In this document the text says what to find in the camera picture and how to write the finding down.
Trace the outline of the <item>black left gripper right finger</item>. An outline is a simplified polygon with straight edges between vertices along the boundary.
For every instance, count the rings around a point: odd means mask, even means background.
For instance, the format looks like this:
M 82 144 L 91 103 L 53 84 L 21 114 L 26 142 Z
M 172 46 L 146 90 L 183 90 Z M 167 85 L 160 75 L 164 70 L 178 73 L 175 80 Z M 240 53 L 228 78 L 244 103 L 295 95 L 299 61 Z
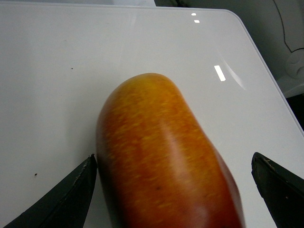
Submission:
M 304 180 L 264 155 L 255 152 L 252 176 L 278 228 L 304 226 Z

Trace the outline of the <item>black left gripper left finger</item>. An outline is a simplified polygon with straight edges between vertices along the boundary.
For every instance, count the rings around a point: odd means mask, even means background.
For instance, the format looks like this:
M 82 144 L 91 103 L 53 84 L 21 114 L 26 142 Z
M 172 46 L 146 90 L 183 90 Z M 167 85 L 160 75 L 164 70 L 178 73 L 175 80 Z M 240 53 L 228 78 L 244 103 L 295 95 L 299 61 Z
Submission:
M 95 189 L 97 163 L 85 159 L 7 228 L 82 228 Z

